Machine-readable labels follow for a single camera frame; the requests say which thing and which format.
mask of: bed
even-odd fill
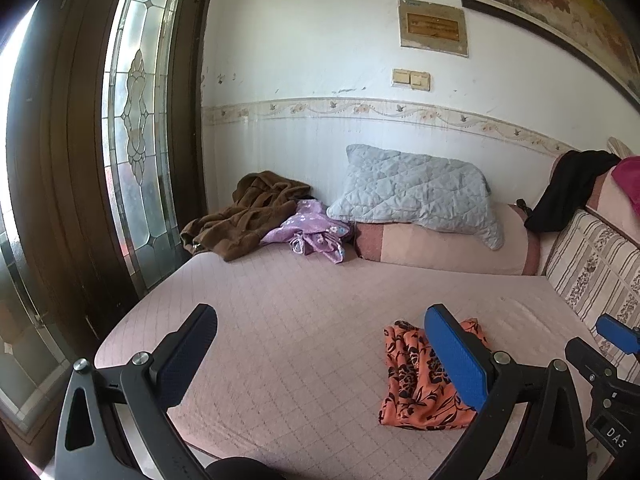
[[[421,325],[443,303],[477,317],[493,350],[547,366],[576,336],[596,346],[588,327],[545,276],[462,274],[369,262],[350,255],[333,265],[274,244],[231,263],[198,254],[161,283],[111,332],[97,367],[152,350],[199,303],[212,305],[218,335],[180,406],[169,416],[206,453],[249,456],[287,478],[428,478],[462,430],[407,431],[380,426],[387,393],[383,328]],[[583,414],[590,388],[571,368]],[[522,410],[486,476],[498,471]]]

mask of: pink garment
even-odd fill
[[[326,215],[326,206],[319,200],[299,200],[296,214],[271,231],[260,245],[288,242],[296,254],[324,254],[334,264],[344,259],[341,238],[349,235],[347,224]]]
[[[622,160],[611,172],[613,180],[631,200],[631,206],[640,216],[640,156]]]

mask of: folded orange garment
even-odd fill
[[[488,347],[477,319],[460,323]],[[466,428],[476,411],[458,395],[424,330],[405,322],[385,328],[389,394],[382,403],[380,424],[410,430]]]

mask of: wallpaper border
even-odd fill
[[[292,118],[344,118],[420,124],[503,140],[545,155],[574,148],[536,131],[442,106],[353,98],[302,98],[202,107],[203,126]]]

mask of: silver bolt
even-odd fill
[[[511,362],[511,356],[507,352],[496,352],[494,354],[494,361],[499,365],[508,365]]]
[[[133,364],[135,364],[136,366],[140,366],[143,365],[144,363],[146,363],[147,361],[149,361],[149,354],[146,352],[138,352],[137,354],[135,354],[132,358],[131,361],[133,362]]]
[[[87,361],[84,357],[82,357],[74,363],[74,370],[76,372],[84,372],[90,366],[91,366],[91,363]]]
[[[566,363],[564,361],[562,361],[562,359],[556,359],[554,361],[554,368],[556,370],[558,370],[559,372],[565,372],[566,371]]]

